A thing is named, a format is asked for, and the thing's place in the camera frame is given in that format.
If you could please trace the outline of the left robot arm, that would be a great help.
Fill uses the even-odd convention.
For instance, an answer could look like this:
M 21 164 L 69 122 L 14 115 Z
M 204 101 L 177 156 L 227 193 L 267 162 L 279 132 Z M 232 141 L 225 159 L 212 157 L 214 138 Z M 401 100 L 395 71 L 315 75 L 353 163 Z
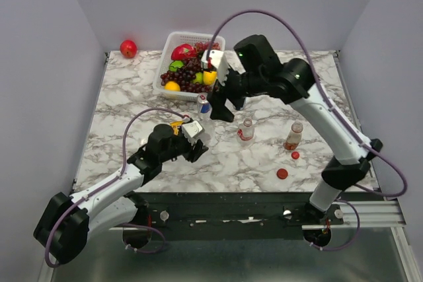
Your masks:
M 117 225 L 130 226 L 138 208 L 129 193 L 158 176 L 167 161 L 183 157 L 196 162 L 207 150 L 203 125 L 192 120 L 175 133 L 168 124 L 156 125 L 147 143 L 123 165 L 95 185 L 72 195 L 60 192 L 48 202 L 34 238 L 44 247 L 50 267 L 67 264 L 83 250 L 89 238 Z

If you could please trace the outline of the clear water bottle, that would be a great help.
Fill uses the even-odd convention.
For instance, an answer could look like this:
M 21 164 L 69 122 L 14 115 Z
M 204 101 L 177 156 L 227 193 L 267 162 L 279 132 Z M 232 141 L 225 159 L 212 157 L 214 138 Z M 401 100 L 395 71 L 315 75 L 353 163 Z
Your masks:
M 210 118 L 208 118 L 206 120 L 199 119 L 198 122 L 202 127 L 206 128 L 211 133 L 211 143 L 212 143 L 212 140 L 215 136 L 215 124 L 213 123 L 213 121 Z

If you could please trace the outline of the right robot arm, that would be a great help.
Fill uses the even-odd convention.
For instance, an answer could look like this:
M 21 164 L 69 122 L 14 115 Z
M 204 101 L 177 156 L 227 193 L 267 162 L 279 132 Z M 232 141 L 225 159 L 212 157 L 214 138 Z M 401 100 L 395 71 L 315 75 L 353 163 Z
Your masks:
M 266 95 L 281 100 L 301 114 L 326 141 L 333 157 L 322 171 L 322 180 L 309 198 L 318 213 L 326 212 L 341 192 L 364 179 L 383 144 L 356 129 L 326 94 L 315 77 L 311 64 L 293 58 L 282 63 L 263 35 L 252 35 L 234 47 L 244 73 L 235 71 L 223 51 L 207 50 L 202 67 L 217 72 L 208 94 L 211 118 L 232 122 L 234 115 L 226 107 L 230 101 L 242 108 L 247 97 Z

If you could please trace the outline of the small red bottle cap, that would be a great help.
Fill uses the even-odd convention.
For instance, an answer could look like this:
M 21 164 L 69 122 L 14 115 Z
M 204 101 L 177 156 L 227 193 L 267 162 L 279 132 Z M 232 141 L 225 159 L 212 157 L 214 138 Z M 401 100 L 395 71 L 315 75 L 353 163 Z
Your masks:
M 300 154 L 299 154 L 297 151 L 294 151 L 294 152 L 291 154 L 291 157 L 292 157 L 292 159 L 298 159 L 298 158 L 300 157 Z

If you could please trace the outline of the red label clear bottle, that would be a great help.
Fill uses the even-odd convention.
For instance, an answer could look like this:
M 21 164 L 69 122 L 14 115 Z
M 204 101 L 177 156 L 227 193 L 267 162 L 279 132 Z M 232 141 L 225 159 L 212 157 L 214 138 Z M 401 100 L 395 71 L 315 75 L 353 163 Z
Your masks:
M 254 125 L 251 118 L 244 119 L 237 128 L 237 141 L 242 146 L 254 141 Z

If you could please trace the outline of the brown juice bottle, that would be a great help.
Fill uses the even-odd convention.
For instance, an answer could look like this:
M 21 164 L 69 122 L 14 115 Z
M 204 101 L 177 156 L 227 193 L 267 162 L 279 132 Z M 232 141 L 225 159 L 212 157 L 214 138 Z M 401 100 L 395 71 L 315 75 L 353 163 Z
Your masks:
M 302 139 L 303 124 L 301 122 L 294 122 L 291 125 L 291 130 L 284 141 L 284 148 L 289 151 L 294 151 L 298 147 Z

